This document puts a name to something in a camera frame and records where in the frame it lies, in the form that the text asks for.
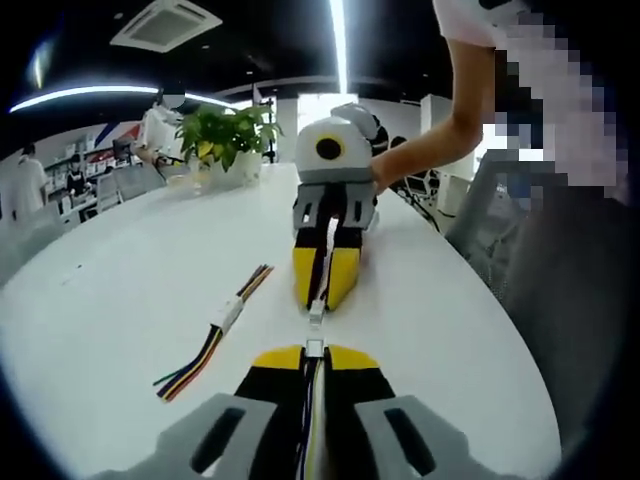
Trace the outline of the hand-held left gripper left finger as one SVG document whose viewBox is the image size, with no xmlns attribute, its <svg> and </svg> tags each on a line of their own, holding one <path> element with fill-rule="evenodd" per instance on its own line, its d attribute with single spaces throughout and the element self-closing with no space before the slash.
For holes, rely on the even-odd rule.
<svg viewBox="0 0 640 480">
<path fill-rule="evenodd" d="M 164 430 L 154 452 L 96 479 L 293 479 L 303 432 L 305 349 L 260 354 L 233 394 L 218 393 Z"/>
</svg>

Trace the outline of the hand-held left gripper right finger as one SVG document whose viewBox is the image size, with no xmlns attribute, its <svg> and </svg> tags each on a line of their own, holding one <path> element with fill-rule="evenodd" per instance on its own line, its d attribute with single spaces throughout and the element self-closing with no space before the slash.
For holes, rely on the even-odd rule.
<svg viewBox="0 0 640 480">
<path fill-rule="evenodd" d="M 348 479 L 499 479 L 466 435 L 414 395 L 397 395 L 369 354 L 326 348 L 327 439 Z"/>
</svg>

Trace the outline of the person's right hand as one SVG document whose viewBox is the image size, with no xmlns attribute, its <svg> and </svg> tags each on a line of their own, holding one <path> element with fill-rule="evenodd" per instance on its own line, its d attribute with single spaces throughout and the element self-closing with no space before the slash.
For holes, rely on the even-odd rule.
<svg viewBox="0 0 640 480">
<path fill-rule="evenodd" d="M 396 152 L 394 150 L 388 150 L 376 155 L 372 159 L 371 169 L 377 195 L 382 194 L 401 177 L 398 173 Z"/>
</svg>

